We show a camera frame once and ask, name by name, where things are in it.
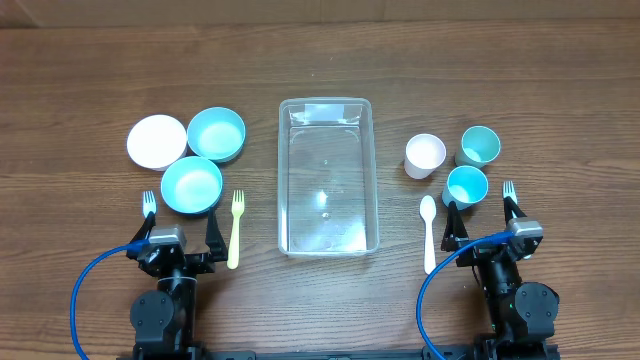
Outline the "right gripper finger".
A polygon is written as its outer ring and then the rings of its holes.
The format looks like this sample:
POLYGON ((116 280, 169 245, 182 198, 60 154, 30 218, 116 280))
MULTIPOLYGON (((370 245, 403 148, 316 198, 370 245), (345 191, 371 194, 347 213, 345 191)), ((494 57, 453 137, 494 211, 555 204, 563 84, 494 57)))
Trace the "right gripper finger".
POLYGON ((503 198, 505 223, 508 224, 514 218, 524 218, 526 214, 519 208, 516 202, 509 196, 503 198))
POLYGON ((450 201, 447 205, 447 223, 441 242, 441 250, 454 252, 470 242, 468 233, 457 204, 450 201))

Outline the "green plastic cup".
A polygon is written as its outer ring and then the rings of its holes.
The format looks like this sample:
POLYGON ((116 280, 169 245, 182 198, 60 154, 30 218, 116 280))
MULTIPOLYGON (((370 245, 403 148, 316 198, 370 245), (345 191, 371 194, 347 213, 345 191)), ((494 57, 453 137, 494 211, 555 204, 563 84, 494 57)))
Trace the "green plastic cup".
POLYGON ((477 125, 463 133, 454 161, 457 166, 482 168, 493 162, 500 152, 499 136, 491 128, 477 125))

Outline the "pale green fork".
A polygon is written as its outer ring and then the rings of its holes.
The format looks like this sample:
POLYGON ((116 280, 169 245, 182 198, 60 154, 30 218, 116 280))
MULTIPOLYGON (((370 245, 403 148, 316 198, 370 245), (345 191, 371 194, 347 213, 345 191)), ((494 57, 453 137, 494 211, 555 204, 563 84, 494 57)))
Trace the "pale green fork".
POLYGON ((518 203, 517 192, 513 181, 503 182, 502 193, 504 198, 510 198, 515 204, 518 203))

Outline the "white plastic spoon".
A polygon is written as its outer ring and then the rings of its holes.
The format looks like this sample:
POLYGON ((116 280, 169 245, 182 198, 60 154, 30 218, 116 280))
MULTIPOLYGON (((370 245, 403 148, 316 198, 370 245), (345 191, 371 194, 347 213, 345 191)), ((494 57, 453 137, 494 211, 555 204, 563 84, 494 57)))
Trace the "white plastic spoon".
POLYGON ((433 237, 433 221, 436 214, 437 210, 434 198, 430 195, 424 196, 420 203, 420 216, 425 224, 424 271, 426 274, 430 274, 436 267, 433 237))

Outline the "light blue plastic cup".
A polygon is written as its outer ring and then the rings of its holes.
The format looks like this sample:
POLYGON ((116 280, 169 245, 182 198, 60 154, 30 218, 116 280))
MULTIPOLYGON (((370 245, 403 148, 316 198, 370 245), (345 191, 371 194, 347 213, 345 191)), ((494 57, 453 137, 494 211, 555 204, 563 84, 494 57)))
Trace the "light blue plastic cup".
POLYGON ((478 168, 464 165, 454 168, 442 192, 445 206, 454 203, 458 210, 464 210, 481 202, 489 192, 486 175, 478 168))

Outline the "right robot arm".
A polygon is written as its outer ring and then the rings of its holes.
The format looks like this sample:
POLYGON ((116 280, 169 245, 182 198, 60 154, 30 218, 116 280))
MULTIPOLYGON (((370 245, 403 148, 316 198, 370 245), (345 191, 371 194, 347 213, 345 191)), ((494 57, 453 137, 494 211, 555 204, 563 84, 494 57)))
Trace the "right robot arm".
POLYGON ((525 282, 517 262, 533 254, 543 239, 539 222, 515 202, 503 200, 506 241, 477 245, 456 257, 459 267, 470 267, 483 288, 493 332, 477 336, 475 359, 557 359, 558 350, 546 340, 554 335, 559 295, 538 282, 525 282))

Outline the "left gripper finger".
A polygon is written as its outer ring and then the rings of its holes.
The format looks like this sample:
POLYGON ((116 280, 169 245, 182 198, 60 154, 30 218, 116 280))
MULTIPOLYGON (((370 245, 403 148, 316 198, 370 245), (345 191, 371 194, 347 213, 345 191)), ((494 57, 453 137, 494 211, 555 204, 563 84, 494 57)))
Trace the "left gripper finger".
POLYGON ((148 240, 149 233, 155 225, 156 225, 156 215, 154 212, 150 212, 146 216, 141 228, 138 230, 138 232, 134 235, 134 237, 130 241, 130 245, 132 245, 132 248, 126 251, 126 256, 129 259, 137 258, 141 250, 140 242, 148 240))
POLYGON ((208 211, 205 244, 209 248, 209 254, 213 262, 228 260, 228 248, 219 229, 215 209, 213 207, 208 211))

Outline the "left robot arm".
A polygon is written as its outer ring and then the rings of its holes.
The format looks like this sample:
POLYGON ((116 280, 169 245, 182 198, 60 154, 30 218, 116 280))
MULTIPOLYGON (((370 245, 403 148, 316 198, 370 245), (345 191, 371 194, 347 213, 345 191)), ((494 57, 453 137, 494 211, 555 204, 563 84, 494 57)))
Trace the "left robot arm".
POLYGON ((150 214, 131 240, 126 256, 157 280, 157 288, 140 295, 130 309, 135 329, 134 359, 211 359, 194 340, 197 277, 213 273, 228 260, 228 249, 209 209, 203 253, 185 251, 186 236, 179 225, 158 227, 150 214))

